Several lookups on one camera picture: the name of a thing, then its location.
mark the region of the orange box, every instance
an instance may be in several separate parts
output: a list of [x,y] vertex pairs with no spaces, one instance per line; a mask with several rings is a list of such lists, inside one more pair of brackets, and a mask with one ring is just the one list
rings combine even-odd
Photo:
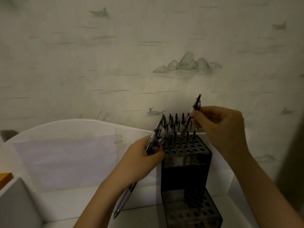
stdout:
[[12,173],[0,174],[0,190],[14,178]]

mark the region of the acrylic pen display stand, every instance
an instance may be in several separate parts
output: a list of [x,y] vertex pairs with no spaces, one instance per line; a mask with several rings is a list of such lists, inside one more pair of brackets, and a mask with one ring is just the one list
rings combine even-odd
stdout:
[[212,157],[209,148],[195,133],[187,133],[166,140],[163,150],[161,196],[167,227],[221,227],[222,216],[205,188]]

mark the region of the white paper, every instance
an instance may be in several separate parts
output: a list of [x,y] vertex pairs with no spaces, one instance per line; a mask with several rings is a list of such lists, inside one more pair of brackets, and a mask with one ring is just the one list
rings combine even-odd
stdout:
[[117,158],[115,136],[14,142],[38,192],[98,186]]

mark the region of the forearm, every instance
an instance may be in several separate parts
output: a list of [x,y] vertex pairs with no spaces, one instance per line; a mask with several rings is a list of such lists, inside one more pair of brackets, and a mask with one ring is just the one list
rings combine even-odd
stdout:
[[248,150],[228,160],[261,228],[304,227],[302,219]]
[[82,212],[74,228],[106,228],[114,206],[126,187],[115,174],[110,174]]

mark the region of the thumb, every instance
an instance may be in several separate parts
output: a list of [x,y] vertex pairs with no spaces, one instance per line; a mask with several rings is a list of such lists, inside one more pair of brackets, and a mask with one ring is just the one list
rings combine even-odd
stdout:
[[209,127],[213,126],[213,122],[211,122],[206,116],[198,110],[192,111],[192,117],[204,128],[208,129]]
[[155,166],[157,166],[165,157],[165,152],[163,151],[162,147],[159,147],[158,151],[148,157],[149,165],[153,166],[152,169],[154,169]]

